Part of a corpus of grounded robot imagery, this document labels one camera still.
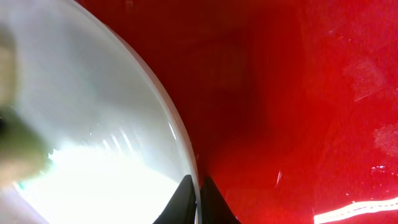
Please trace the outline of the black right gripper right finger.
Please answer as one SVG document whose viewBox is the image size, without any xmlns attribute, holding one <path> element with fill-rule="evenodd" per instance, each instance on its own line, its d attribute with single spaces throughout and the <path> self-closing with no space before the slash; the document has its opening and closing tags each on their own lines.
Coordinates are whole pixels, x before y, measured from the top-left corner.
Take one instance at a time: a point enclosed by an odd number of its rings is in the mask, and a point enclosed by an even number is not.
<svg viewBox="0 0 398 224">
<path fill-rule="evenodd" d="M 205 177 L 200 189 L 202 224 L 241 224 L 211 177 Z"/>
</svg>

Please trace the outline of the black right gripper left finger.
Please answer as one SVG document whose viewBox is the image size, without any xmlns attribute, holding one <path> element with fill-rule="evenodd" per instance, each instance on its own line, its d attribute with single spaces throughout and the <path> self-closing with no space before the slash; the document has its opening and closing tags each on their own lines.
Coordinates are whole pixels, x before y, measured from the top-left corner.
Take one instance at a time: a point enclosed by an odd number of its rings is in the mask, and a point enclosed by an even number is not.
<svg viewBox="0 0 398 224">
<path fill-rule="evenodd" d="M 153 224 L 194 224 L 196 209 L 192 177 L 186 175 Z"/>
</svg>

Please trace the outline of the white plate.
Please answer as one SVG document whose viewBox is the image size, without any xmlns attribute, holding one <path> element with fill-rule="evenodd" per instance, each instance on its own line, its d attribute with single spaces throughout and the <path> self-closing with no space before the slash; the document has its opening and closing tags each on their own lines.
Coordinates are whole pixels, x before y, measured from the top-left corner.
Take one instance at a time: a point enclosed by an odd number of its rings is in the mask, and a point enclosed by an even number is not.
<svg viewBox="0 0 398 224">
<path fill-rule="evenodd" d="M 154 223 L 197 168 L 186 129 L 145 61 L 75 1 L 2 1 L 15 37 L 17 114 L 50 168 L 1 188 L 2 223 Z"/>
</svg>

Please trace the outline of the green yellow sponge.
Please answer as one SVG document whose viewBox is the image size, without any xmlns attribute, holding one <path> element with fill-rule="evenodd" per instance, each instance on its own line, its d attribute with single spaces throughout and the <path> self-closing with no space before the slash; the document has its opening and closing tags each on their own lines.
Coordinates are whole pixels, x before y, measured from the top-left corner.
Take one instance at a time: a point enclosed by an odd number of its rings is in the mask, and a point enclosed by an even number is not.
<svg viewBox="0 0 398 224">
<path fill-rule="evenodd" d="M 1 188 L 33 179 L 52 161 L 44 140 L 17 114 L 17 50 L 11 30 L 1 26 Z"/>
</svg>

